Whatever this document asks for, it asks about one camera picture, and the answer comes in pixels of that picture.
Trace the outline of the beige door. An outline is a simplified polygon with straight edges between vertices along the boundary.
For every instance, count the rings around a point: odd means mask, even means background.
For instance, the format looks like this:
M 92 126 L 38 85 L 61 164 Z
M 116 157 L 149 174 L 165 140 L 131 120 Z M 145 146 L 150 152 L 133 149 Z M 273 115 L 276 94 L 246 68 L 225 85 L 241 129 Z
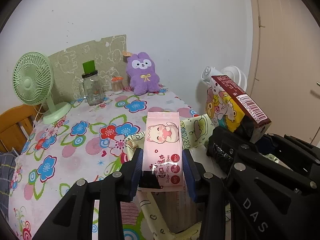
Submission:
M 252 0 L 259 49 L 252 98 L 268 132 L 319 145 L 319 26 L 301 0 Z

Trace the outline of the green desk fan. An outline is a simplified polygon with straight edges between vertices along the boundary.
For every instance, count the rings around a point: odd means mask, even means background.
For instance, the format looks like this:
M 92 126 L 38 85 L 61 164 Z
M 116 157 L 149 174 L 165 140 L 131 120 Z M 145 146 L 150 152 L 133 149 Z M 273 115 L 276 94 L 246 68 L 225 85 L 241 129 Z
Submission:
M 38 52 L 28 52 L 17 61 L 12 85 L 16 96 L 26 105 L 36 106 L 45 103 L 48 110 L 43 114 L 43 123 L 52 124 L 64 117 L 71 104 L 53 102 L 52 88 L 54 75 L 48 57 Z

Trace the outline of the green patterned cardboard panel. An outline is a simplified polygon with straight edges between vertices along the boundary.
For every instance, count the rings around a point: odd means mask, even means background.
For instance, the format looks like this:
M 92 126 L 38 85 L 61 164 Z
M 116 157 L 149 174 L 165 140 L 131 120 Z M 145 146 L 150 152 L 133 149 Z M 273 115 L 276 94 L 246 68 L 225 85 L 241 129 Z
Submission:
M 112 90 L 113 77 L 122 77 L 123 85 L 128 86 L 123 57 L 126 49 L 127 38 L 123 34 L 84 42 L 48 56 L 54 75 L 53 101 L 71 102 L 81 98 L 79 87 L 86 72 L 98 72 L 104 92 Z

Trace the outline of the yellow cartoon storage box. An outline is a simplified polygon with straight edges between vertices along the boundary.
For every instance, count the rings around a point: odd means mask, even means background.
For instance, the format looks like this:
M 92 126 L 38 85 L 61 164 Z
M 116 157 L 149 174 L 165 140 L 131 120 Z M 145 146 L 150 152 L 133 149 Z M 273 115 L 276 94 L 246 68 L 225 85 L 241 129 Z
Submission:
M 197 239 L 201 223 L 196 220 L 196 205 L 187 194 L 182 168 L 182 155 L 166 156 L 167 150 L 174 150 L 178 144 L 191 153 L 204 155 L 209 133 L 214 126 L 208 115 L 182 120 L 181 132 L 173 142 L 161 144 L 159 163 L 155 154 L 144 153 L 148 169 L 156 176 L 160 189 L 143 186 L 135 202 L 140 201 L 141 212 L 137 224 L 145 239 Z

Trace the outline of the grey plaid pillow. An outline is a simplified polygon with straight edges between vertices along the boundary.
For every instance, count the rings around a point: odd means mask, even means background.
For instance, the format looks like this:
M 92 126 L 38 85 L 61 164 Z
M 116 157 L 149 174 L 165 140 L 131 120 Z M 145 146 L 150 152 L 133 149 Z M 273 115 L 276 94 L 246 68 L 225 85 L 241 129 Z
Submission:
M 10 182 L 16 166 L 16 157 L 15 152 L 1 153 L 0 156 L 0 202 L 1 212 L 6 219 L 8 218 Z

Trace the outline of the purple plush bunny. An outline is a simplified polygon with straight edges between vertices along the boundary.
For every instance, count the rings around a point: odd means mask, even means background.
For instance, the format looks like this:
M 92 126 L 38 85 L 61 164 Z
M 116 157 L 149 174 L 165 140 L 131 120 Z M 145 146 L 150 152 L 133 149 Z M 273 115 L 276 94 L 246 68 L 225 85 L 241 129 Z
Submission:
M 132 54 L 127 58 L 126 73 L 135 95 L 156 93 L 160 90 L 160 78 L 156 74 L 155 63 L 146 52 Z

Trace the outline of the wooden headboard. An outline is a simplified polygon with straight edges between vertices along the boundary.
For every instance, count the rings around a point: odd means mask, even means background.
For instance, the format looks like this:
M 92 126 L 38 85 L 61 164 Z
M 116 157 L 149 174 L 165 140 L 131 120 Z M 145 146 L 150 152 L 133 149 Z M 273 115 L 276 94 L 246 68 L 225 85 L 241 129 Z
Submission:
M 15 149 L 22 152 L 23 146 L 27 142 L 29 135 L 33 131 L 35 120 L 42 116 L 41 105 L 28 106 L 20 105 L 13 107 L 1 114 L 1 152 L 10 152 Z

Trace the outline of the pink wet wipes pack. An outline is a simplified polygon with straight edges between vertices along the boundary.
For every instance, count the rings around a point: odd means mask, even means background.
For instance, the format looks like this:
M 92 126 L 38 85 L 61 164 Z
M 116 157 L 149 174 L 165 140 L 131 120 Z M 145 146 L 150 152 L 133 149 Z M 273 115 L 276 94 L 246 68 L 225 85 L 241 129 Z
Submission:
M 184 187 L 182 136 L 177 112 L 149 112 L 143 146 L 143 192 L 173 192 Z

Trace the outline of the toothpick jar orange lid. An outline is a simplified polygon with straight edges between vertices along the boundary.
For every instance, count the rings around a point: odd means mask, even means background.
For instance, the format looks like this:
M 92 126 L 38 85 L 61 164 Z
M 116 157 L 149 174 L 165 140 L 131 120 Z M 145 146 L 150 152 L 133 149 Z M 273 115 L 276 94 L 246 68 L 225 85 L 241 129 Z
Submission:
M 120 94 L 123 92 L 123 77 L 113 76 L 111 79 L 111 87 L 114 94 Z

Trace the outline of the floral tablecloth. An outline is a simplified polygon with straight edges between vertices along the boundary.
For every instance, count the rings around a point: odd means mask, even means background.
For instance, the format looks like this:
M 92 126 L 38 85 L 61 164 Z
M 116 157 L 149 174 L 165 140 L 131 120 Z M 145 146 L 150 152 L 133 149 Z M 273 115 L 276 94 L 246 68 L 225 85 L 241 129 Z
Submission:
M 149 112 L 178 112 L 181 119 L 197 113 L 166 87 L 135 95 L 107 93 L 90 106 L 72 101 L 59 121 L 39 122 L 16 159 L 9 184 L 8 222 L 18 239 L 31 239 L 52 209 L 79 179 L 104 179 L 129 160 L 125 139 L 145 131 Z

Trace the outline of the glass jar green lid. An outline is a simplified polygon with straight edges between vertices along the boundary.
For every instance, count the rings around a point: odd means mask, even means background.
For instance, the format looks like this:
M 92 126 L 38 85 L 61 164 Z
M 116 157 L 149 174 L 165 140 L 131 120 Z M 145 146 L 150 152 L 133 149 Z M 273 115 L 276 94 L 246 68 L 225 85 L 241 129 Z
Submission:
M 98 70 L 95 68 L 95 61 L 84 62 L 82 66 L 84 73 L 81 75 L 82 83 L 79 90 L 90 106 L 99 105 L 105 96 Z

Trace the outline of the white standing fan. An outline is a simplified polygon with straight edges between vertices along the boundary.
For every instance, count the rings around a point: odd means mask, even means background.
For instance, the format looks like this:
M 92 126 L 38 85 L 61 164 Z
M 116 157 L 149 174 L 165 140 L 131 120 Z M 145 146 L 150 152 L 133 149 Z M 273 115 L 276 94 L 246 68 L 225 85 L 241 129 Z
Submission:
M 213 75 L 227 75 L 230 79 L 232 79 L 243 90 L 247 89 L 247 77 L 236 66 L 227 66 L 221 70 L 217 70 L 214 67 L 207 66 L 201 74 L 201 80 L 204 83 L 209 84 L 210 78 Z

